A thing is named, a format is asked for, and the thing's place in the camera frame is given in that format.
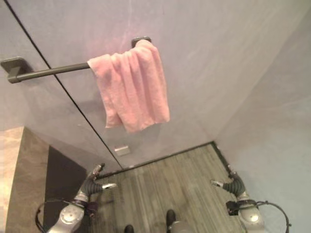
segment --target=baseboard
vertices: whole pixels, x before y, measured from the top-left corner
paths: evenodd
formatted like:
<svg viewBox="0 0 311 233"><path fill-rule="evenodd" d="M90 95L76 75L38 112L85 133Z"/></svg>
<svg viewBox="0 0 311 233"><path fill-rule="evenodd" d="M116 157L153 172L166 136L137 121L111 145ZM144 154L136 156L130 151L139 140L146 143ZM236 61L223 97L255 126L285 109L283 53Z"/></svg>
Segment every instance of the baseboard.
<svg viewBox="0 0 311 233"><path fill-rule="evenodd" d="M222 153L221 153L220 150L218 149L216 142L215 142L215 141L211 141L211 142L207 142L207 143L200 144L200 145L195 146L195 147L188 148L188 149L186 149L186 150L182 150L182 151L179 151L179 152L170 154L170 155L166 155L166 156L161 157L161 158L158 158L158 159L150 160L150 161L148 161L148 162L146 162L146 163L141 163L141 164L138 164L138 165L136 165L136 166L124 168L123 170L120 170L120 171L115 171L115 172L111 172L111 173L107 173L107 174L101 175L101 176L98 177L98 180L99 180L99 179L103 179L103 178L105 178L105 177L109 177L109 176L113 176L113 175L119 174L119 173L121 173L121 172L129 171L129 170L132 170L132 169L141 167L141 166L145 166L145 165L147 165L147 164L151 164L151 163L154 163L154 162L157 162L157 161L161 161L161 160L163 160L163 159L167 159L167 158L169 158L169 157L172 157L172 156L175 156L175 155L178 155L178 154L187 152L187 151L189 151L189 150L194 150L194 149L199 148L199 147L207 146L207 145L213 146L213 148L214 148L214 150L216 151L216 153L217 153L217 155L218 155L220 161L222 162L222 164L223 164L224 167L226 168L226 171L227 171L228 174L229 174L229 173L230 173L230 170L228 169L228 165L229 165L229 164L228 164L227 160L224 158L224 156L222 155Z"/></svg>

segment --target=towel bar bracket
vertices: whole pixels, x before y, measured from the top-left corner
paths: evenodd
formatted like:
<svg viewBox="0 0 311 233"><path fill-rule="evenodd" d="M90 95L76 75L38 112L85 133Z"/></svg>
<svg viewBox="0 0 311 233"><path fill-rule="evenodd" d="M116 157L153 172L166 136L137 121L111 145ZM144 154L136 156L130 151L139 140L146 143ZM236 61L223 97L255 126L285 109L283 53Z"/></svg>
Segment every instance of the towel bar bracket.
<svg viewBox="0 0 311 233"><path fill-rule="evenodd" d="M20 74L26 74L33 71L24 58L15 57L1 61L0 65L8 73L8 81L10 83L19 83L21 80L17 78Z"/></svg>
<svg viewBox="0 0 311 233"><path fill-rule="evenodd" d="M143 37L136 37L132 40L132 48L135 47L136 43L140 40L148 40L151 43L151 38L148 36L143 36Z"/></svg>

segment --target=wooden floor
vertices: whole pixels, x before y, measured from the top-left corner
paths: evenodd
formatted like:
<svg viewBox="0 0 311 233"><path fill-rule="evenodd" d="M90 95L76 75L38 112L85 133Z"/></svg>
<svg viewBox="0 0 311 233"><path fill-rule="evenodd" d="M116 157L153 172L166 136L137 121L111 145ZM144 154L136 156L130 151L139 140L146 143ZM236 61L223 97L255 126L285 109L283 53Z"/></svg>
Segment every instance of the wooden floor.
<svg viewBox="0 0 311 233"><path fill-rule="evenodd" d="M132 224L135 233L164 233L171 208L196 233L244 232L237 217L226 213L225 202L233 196L211 186L210 179L229 181L212 145L104 178L101 183L118 187L93 196L99 211L91 232L122 233Z"/></svg>

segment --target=pink towel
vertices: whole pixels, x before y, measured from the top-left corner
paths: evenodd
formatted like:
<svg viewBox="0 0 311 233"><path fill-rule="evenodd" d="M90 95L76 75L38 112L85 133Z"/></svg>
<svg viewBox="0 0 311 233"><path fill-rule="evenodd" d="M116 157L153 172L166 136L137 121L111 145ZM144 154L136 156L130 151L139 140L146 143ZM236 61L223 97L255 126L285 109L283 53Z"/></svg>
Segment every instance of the pink towel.
<svg viewBox="0 0 311 233"><path fill-rule="evenodd" d="M137 132L170 120L161 59L152 43L140 40L123 54L107 54L87 63L104 102L106 128L123 124L128 132Z"/></svg>

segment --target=cable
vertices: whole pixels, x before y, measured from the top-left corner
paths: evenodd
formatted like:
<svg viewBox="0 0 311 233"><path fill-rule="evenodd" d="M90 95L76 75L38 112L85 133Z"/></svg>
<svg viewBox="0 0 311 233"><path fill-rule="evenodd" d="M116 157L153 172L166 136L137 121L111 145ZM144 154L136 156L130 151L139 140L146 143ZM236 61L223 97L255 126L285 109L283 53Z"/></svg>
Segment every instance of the cable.
<svg viewBox="0 0 311 233"><path fill-rule="evenodd" d="M285 216L285 220L286 220L286 231L285 231L285 233L289 233L290 232L290 227L292 225L290 224L290 221L289 221L285 211L279 205L271 203L271 202L268 202L267 200L266 201L257 201L256 202L256 206L257 207L262 206L262 205L272 205L272 206L274 206L275 208L277 208L278 210L280 210L283 213L283 215Z"/></svg>
<svg viewBox="0 0 311 233"><path fill-rule="evenodd" d="M50 203L50 202L63 202L63 203L66 203L66 204L69 204L69 205L74 205L74 206L76 206L76 207L79 207L79 208L81 208L81 209L84 209L84 208L81 207L80 205L77 205L77 204L75 204L75 203L72 203L72 202L70 202L70 201L63 200L63 199L48 200L48 201L45 201L45 202L41 203L41 204L39 205L39 207L37 208L37 211L36 211L36 213L35 213L35 225L37 226L37 228L39 229L39 231L42 232L42 233L46 233L47 231L44 230L43 225L40 223L39 218L38 218L38 215L39 215L39 213L41 212L41 210L40 210L41 207L44 206L46 203Z"/></svg>

